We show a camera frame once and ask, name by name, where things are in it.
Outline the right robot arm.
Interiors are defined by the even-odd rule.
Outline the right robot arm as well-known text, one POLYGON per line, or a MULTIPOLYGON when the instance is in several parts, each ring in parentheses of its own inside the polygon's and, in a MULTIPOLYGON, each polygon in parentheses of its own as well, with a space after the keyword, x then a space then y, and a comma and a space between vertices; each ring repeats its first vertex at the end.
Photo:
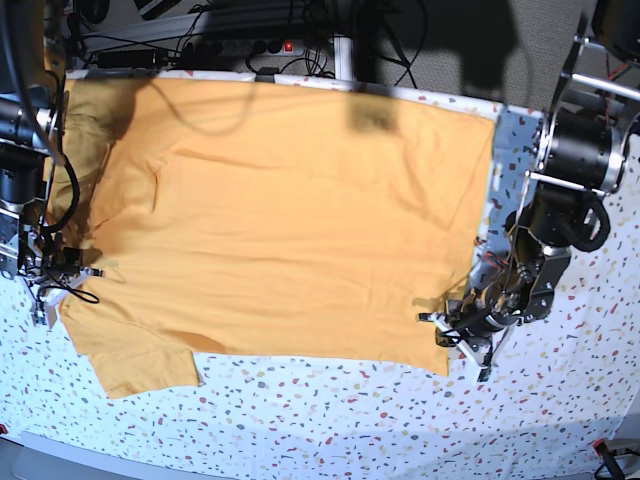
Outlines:
POLYGON ((31 297, 34 323, 99 270, 81 262, 61 231, 76 212, 80 185, 62 149, 65 108, 63 1, 1 4, 1 275, 31 297))

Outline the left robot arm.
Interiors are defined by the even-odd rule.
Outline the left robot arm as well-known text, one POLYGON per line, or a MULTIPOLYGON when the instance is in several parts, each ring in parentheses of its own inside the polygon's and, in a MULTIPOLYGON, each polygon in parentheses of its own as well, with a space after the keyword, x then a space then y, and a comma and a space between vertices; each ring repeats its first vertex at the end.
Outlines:
POLYGON ((496 273, 482 288, 449 300, 442 312, 422 313, 435 341, 456 348, 480 372, 490 370, 499 346, 494 338, 509 328, 545 319, 571 251, 600 249, 611 231, 606 196, 621 186, 630 136, 639 115, 612 109, 614 98, 639 103, 635 88, 616 75, 591 77, 576 70, 587 47, 601 48, 626 68, 639 64, 639 29, 614 28, 575 35, 548 113, 536 132, 536 165, 525 174, 520 204, 505 223, 509 252, 496 258, 496 273))

